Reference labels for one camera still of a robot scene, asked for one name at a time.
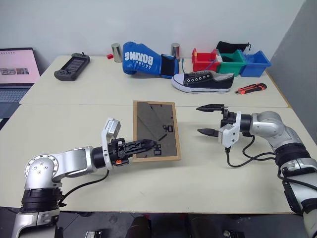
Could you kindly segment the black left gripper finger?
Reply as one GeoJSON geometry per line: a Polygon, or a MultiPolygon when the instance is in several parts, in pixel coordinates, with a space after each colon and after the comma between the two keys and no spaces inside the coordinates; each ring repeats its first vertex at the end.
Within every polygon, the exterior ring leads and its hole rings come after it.
{"type": "Polygon", "coordinates": [[[133,147],[127,147],[127,148],[126,148],[126,157],[127,157],[127,158],[130,158],[130,157],[132,157],[134,154],[139,154],[139,153],[148,151],[148,150],[150,150],[150,149],[152,149],[152,148],[153,148],[153,146],[146,146],[146,147],[136,147],[136,146],[133,146],[133,147]]]}
{"type": "Polygon", "coordinates": [[[150,139],[141,139],[128,142],[125,144],[125,150],[150,150],[157,144],[156,141],[150,139]]]}

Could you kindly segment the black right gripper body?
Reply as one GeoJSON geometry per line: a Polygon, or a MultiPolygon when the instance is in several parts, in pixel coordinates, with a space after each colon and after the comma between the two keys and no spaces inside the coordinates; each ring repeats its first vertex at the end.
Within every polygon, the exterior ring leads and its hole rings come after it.
{"type": "Polygon", "coordinates": [[[223,118],[220,121],[220,127],[223,127],[227,124],[235,124],[236,122],[236,113],[235,112],[230,112],[228,107],[223,107],[221,111],[223,118]]]}

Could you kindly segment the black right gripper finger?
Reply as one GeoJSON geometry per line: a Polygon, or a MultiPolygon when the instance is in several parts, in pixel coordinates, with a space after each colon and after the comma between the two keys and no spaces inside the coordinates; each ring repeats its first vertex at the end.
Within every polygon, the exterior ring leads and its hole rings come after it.
{"type": "Polygon", "coordinates": [[[210,136],[210,137],[218,137],[218,130],[212,129],[212,128],[202,128],[197,129],[197,131],[203,135],[210,136]]]}
{"type": "Polygon", "coordinates": [[[207,104],[196,108],[197,111],[201,112],[209,112],[212,113],[214,111],[224,112],[224,104],[207,104]]]}

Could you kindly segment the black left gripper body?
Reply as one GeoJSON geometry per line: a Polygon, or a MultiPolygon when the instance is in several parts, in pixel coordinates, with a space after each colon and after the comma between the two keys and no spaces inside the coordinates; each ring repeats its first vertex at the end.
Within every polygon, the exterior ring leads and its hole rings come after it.
{"type": "Polygon", "coordinates": [[[125,151],[125,140],[123,138],[112,139],[108,144],[108,153],[113,166],[123,166],[129,164],[125,151]]]}

